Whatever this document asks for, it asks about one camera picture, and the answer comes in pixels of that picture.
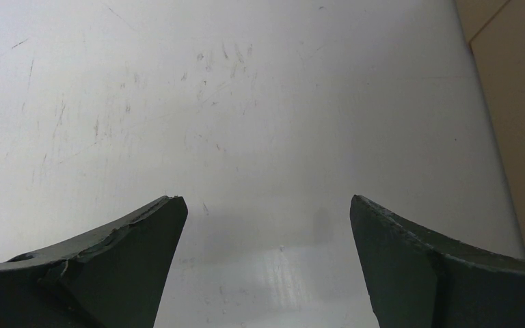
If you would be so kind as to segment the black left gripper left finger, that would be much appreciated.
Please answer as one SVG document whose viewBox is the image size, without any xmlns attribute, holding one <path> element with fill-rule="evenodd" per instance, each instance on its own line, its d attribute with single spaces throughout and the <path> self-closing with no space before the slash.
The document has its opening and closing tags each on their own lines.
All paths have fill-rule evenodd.
<svg viewBox="0 0 525 328">
<path fill-rule="evenodd" d="M 187 215 L 163 196 L 0 262 L 0 327 L 152 327 Z"/>
</svg>

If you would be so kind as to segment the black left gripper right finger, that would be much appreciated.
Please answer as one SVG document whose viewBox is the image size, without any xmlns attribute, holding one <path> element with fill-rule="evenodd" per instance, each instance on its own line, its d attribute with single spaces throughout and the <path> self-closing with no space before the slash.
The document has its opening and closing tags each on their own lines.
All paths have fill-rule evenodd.
<svg viewBox="0 0 525 328">
<path fill-rule="evenodd" d="M 370 199 L 350 222 L 380 327 L 525 327 L 525 260 L 409 221 Z"/>
</svg>

